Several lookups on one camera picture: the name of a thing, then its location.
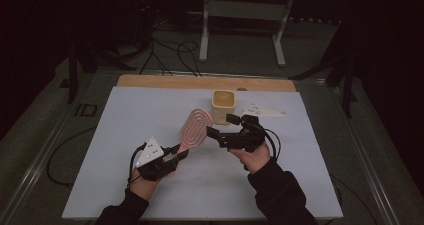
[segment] white table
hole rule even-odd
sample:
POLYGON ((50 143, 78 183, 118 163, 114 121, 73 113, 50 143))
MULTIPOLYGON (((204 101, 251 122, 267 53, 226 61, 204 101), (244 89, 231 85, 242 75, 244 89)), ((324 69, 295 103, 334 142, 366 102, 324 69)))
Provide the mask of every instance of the white table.
MULTIPOLYGON (((115 87, 63 212, 64 218, 94 219, 124 198, 130 157, 155 137, 163 147, 179 143, 190 111, 210 108, 212 90, 115 87)), ((236 114, 251 103, 279 109, 280 118, 260 118, 283 142, 278 163, 294 173, 317 218, 342 217, 325 162, 299 93, 237 92, 236 114)), ((235 125, 216 127, 240 130, 235 125)), ((164 178, 143 215, 148 220, 252 220, 264 216, 255 205, 247 172, 210 138, 164 178)))

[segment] hand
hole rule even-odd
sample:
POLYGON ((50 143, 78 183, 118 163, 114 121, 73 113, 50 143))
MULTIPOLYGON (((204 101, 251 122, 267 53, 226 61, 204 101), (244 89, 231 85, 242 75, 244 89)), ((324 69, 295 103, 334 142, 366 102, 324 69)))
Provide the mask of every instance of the hand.
POLYGON ((144 198, 149 201, 153 193, 156 190, 156 186, 159 184, 160 180, 149 181, 145 180, 140 176, 140 173, 137 169, 134 169, 131 175, 130 191, 135 193, 137 196, 144 198))
POLYGON ((269 155, 268 145, 263 142, 256 150, 252 153, 246 152, 244 150, 230 149, 230 152, 238 157, 244 165, 246 165, 247 170, 251 174, 256 173, 261 169, 271 158, 269 155))

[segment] person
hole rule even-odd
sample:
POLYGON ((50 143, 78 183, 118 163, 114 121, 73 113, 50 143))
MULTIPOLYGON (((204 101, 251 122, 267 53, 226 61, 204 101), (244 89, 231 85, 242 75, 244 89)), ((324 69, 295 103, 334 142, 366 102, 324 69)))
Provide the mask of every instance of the person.
MULTIPOLYGON (((248 181, 256 190, 256 205, 269 224, 316 225, 317 221, 305 207, 306 197, 296 178, 283 171, 270 156, 268 145, 262 143, 254 152, 229 150, 240 159, 248 171, 248 181)), ((132 178, 139 177, 135 169, 132 178)), ((137 224, 149 206, 158 181, 139 177, 125 190, 124 201, 119 206, 108 206, 98 218, 98 225, 137 224)))

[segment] yellow container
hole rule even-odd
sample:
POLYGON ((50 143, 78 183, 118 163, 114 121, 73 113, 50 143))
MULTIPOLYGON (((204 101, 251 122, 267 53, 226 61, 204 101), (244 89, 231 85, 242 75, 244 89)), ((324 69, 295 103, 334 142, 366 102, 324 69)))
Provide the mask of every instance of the yellow container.
POLYGON ((212 120, 217 125, 228 125, 227 114, 233 114, 236 107, 236 94, 233 91, 215 90, 212 96, 212 120))

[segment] floor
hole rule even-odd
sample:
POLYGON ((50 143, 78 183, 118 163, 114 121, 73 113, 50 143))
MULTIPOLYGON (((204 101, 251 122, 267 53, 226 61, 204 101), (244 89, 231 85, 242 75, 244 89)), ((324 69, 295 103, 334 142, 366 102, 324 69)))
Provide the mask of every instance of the floor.
MULTIPOLYGON (((329 24, 289 21, 282 41, 287 66, 280 68, 276 65, 269 28, 265 26, 260 32, 243 26, 227 29, 225 24, 229 22, 216 21, 214 24, 206 62, 198 61, 201 24, 197 17, 193 17, 193 24, 185 29, 174 29, 172 24, 162 23, 153 34, 156 40, 151 59, 148 60, 149 54, 144 53, 127 62, 137 68, 135 71, 123 71, 102 61, 95 74, 80 71, 79 94, 73 104, 66 103, 68 90, 59 88, 67 77, 67 60, 63 61, 55 79, 1 141, 0 200, 9 202, 0 204, 0 223, 94 223, 65 220, 61 214, 72 188, 67 183, 76 179, 110 89, 120 75, 139 73, 148 60, 143 74, 192 76, 186 66, 193 71, 197 66, 202 76, 286 79, 317 65, 337 29, 329 24), (192 41, 184 45, 188 50, 193 49, 193 54, 175 51, 184 41, 192 41), (79 104, 96 105, 98 110, 94 116, 81 116, 77 114, 79 104)), ((131 49, 121 48, 123 52, 131 49)), ((319 223, 422 224, 423 199, 363 91, 361 81, 354 81, 352 118, 347 118, 340 108, 339 89, 324 84, 327 74, 328 70, 324 70, 303 81, 295 81, 344 213, 343 218, 323 219, 319 223)), ((150 221, 148 224, 247 225, 260 222, 150 221)))

